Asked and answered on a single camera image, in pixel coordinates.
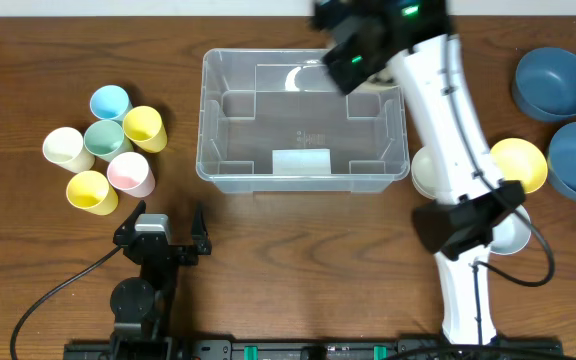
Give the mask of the beige large bowl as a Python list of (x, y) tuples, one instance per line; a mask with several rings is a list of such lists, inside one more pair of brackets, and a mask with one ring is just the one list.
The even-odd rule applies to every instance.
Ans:
[(388, 69), (383, 69), (370, 76), (359, 86), (359, 89), (362, 91), (383, 92), (396, 88), (397, 86), (398, 84), (391, 72)]

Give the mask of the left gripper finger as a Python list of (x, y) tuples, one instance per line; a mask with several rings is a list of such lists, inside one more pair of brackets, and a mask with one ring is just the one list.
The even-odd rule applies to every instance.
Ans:
[(195, 209), (191, 237), (198, 255), (210, 255), (212, 253), (212, 242), (207, 231), (201, 204), (198, 204)]
[(132, 213), (117, 228), (113, 235), (113, 243), (116, 246), (129, 246), (136, 237), (135, 225), (140, 215), (146, 211), (146, 202), (140, 200)]

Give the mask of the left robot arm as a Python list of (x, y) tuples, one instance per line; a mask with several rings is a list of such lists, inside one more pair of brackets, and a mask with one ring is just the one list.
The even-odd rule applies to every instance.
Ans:
[(111, 294), (110, 307), (117, 335), (151, 340), (165, 334), (179, 269), (196, 266), (201, 256), (212, 252), (200, 206), (194, 213), (191, 240), (186, 245), (173, 244), (169, 217), (148, 214), (144, 201), (140, 201), (117, 228), (113, 243), (140, 267), (137, 277), (121, 281)]

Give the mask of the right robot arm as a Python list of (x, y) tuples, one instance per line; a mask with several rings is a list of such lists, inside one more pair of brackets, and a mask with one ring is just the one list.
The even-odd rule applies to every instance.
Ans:
[(439, 270), (443, 335), (451, 344), (492, 343), (483, 265), (494, 227), (525, 195), (492, 159), (446, 2), (316, 1), (311, 25), (335, 42), (322, 61), (342, 94), (382, 70), (401, 88), (436, 176), (434, 200), (414, 209), (412, 222)]

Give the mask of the white small bowl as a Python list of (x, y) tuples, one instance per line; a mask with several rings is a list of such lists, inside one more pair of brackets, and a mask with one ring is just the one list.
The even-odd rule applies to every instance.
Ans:
[(428, 199), (436, 198), (437, 176), (435, 174), (431, 152), (422, 147), (411, 163), (412, 183), (415, 189)]

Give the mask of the yellow small bowl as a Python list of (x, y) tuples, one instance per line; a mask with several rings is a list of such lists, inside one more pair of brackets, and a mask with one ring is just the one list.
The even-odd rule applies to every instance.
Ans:
[(497, 142), (490, 153), (507, 181), (519, 181), (526, 194), (539, 190), (547, 180), (548, 165), (541, 150), (520, 138)]

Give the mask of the light grey small bowl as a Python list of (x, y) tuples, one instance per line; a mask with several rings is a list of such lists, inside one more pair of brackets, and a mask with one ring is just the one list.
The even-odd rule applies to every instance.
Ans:
[(521, 251), (530, 241), (532, 232), (517, 215), (508, 215), (492, 229), (491, 252), (497, 255), (512, 255)]

